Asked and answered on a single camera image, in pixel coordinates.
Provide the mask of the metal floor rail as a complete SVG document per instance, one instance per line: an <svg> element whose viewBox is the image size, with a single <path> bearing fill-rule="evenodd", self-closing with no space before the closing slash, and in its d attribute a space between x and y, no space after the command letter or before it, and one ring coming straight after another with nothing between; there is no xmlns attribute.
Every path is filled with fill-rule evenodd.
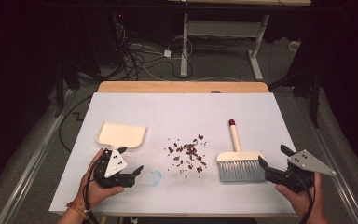
<svg viewBox="0 0 358 224"><path fill-rule="evenodd" d="M50 141L54 133L61 125L63 117L68 111L69 105L74 101L75 96L76 91L72 90L68 90L67 93L64 95L64 105L61 109L61 112L52 119L52 122L48 126L48 130L45 137L43 138L38 148L35 150L34 155L29 160L24 172L20 177L18 184L13 189L10 197L8 198L7 203L0 214L0 224L12 224L30 187L34 182L34 179L37 176L37 173L44 159L46 158Z"/></svg>
<svg viewBox="0 0 358 224"><path fill-rule="evenodd" d="M337 172L331 181L335 185L340 201L345 207L351 224L358 224L358 158L326 106L321 106L315 126L310 118L310 109L305 100L298 105L318 142L319 152L327 164Z"/></svg>

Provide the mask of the wooden table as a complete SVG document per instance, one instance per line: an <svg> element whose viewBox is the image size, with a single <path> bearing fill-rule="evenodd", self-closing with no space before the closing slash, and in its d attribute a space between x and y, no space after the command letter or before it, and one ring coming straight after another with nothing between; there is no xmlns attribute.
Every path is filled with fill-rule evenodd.
<svg viewBox="0 0 358 224"><path fill-rule="evenodd" d="M213 82L213 81L104 81L98 92L125 93L267 93L262 82Z"/></svg>

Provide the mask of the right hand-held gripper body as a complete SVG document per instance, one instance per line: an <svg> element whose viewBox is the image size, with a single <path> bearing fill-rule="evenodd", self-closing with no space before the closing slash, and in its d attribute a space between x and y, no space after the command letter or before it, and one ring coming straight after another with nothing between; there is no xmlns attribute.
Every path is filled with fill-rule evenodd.
<svg viewBox="0 0 358 224"><path fill-rule="evenodd" d="M337 172L313 156L307 150L286 152L288 167L285 177L286 187L295 193L302 192L314 185L314 173L336 176Z"/></svg>

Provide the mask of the cream plastic dustpan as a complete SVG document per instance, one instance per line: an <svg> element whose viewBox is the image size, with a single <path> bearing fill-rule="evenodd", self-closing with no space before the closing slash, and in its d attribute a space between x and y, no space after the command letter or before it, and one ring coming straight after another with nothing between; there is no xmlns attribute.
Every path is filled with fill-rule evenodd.
<svg viewBox="0 0 358 224"><path fill-rule="evenodd" d="M96 134L96 141L113 149L139 148L145 138L146 127L104 122Z"/></svg>

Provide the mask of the person's right hand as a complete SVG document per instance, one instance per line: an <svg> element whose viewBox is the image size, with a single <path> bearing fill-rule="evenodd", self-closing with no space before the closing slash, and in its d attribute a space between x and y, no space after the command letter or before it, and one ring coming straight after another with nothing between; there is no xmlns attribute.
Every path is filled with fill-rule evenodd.
<svg viewBox="0 0 358 224"><path fill-rule="evenodd" d="M315 213L324 214L321 175L319 173L315 173L314 178L314 186L310 188L310 193L313 199L313 207L310 215ZM299 217L303 218L307 214L310 201L306 192L294 193L286 186L280 184L276 185L275 189L290 202Z"/></svg>

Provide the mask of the dark red beans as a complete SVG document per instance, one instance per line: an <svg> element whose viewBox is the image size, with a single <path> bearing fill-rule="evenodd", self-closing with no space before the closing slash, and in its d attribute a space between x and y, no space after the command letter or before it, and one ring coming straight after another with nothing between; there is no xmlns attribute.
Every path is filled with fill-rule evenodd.
<svg viewBox="0 0 358 224"><path fill-rule="evenodd" d="M175 171L185 179L192 175L200 178L200 174L208 167L204 152L206 145L207 142L201 134L187 142L182 142L179 138L174 140L163 148L167 158L171 160L168 171Z"/></svg>

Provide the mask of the dark equipment box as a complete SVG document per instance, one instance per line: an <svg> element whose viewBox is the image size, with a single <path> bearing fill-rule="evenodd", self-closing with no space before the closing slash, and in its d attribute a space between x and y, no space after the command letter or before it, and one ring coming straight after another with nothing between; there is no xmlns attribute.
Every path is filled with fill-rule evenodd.
<svg viewBox="0 0 358 224"><path fill-rule="evenodd" d="M126 30L122 24L122 18L119 13L108 12L107 19L114 42L113 63L114 65L122 65L124 62L124 53L127 48Z"/></svg>

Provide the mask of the person's left hand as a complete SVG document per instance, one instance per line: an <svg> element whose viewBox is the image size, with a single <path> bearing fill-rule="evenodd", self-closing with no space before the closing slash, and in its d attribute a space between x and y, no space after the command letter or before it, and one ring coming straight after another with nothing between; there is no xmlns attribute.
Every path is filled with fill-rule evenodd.
<svg viewBox="0 0 358 224"><path fill-rule="evenodd" d="M124 191L121 186L112 187L110 189L101 188L95 181L92 181L93 177L93 165L103 155L103 150L100 149L95 157L89 164L87 172L82 176L79 190L73 202L83 203L86 209L86 202L89 203L90 208L98 206L105 199L118 195Z"/></svg>

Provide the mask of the white board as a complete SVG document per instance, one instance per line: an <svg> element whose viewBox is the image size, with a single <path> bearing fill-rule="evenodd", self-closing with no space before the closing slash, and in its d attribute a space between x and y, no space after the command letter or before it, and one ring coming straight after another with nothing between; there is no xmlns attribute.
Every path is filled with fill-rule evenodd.
<svg viewBox="0 0 358 224"><path fill-rule="evenodd" d="M293 142L271 93L96 93L50 205L61 213L100 149L96 134L104 122L146 127L145 139L124 153L127 170L144 166L133 187L103 201L94 213L117 216L281 217L294 211L273 184L223 183L216 157L232 149L228 121L237 125L241 147L261 152L268 164L286 168L281 145ZM208 167L200 178L168 171L163 148L201 134Z"/></svg>

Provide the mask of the white-framed desk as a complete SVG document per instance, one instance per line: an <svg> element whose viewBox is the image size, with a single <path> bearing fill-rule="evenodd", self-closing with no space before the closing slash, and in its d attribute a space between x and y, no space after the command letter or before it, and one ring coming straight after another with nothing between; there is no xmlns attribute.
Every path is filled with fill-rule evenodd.
<svg viewBox="0 0 358 224"><path fill-rule="evenodd" d="M200 4L202 7L211 7L217 5L222 7L308 7L310 0L169 0L170 2L180 3L183 7L194 7ZM184 13L183 19L183 39L180 77L189 77L190 62L193 45L189 38L191 36L216 36L216 37L239 37L254 38L255 46L247 51L248 61L253 69L256 81L262 81L263 75L260 70L257 54L261 46L264 33L269 22L269 14L263 14L258 21L234 21L232 19L219 19L213 16L211 19L193 19L189 17L189 13Z"/></svg>

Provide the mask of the cream brush with red cap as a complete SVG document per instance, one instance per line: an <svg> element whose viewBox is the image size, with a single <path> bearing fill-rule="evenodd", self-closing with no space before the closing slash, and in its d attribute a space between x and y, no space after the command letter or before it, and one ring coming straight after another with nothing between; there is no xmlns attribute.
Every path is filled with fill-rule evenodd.
<svg viewBox="0 0 358 224"><path fill-rule="evenodd" d="M258 159L264 156L258 151L242 151L240 138L234 119L228 121L233 151L222 152L217 156L221 182L261 182L265 172Z"/></svg>

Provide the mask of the black stand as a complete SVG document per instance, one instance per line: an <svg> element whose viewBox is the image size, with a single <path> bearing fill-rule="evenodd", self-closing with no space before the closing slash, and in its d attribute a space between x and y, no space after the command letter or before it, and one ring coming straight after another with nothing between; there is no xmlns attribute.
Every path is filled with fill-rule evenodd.
<svg viewBox="0 0 358 224"><path fill-rule="evenodd" d="M270 91L278 87L292 87L293 95L295 97L309 97L310 98L310 121L315 128L318 124L318 107L320 96L321 76L317 69L312 67L305 67L292 75L287 75L268 85Z"/></svg>
<svg viewBox="0 0 358 224"><path fill-rule="evenodd" d="M58 62L55 68L55 93L56 93L56 113L55 118L57 118L64 108L64 87L63 84L66 83L67 87L70 90L79 90L80 89L80 74L84 74L85 78L102 81L102 77L99 73L93 72L85 67L71 61L61 60Z"/></svg>

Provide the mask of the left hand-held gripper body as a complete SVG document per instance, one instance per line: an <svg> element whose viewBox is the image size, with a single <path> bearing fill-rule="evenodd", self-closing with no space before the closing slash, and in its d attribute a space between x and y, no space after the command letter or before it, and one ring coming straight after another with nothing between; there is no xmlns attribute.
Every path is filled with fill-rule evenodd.
<svg viewBox="0 0 358 224"><path fill-rule="evenodd" d="M97 160L93 174L94 180L103 189L116 186L131 188L135 184L135 179L131 178L131 174L121 173L126 167L127 163L117 149L105 149L103 155Z"/></svg>

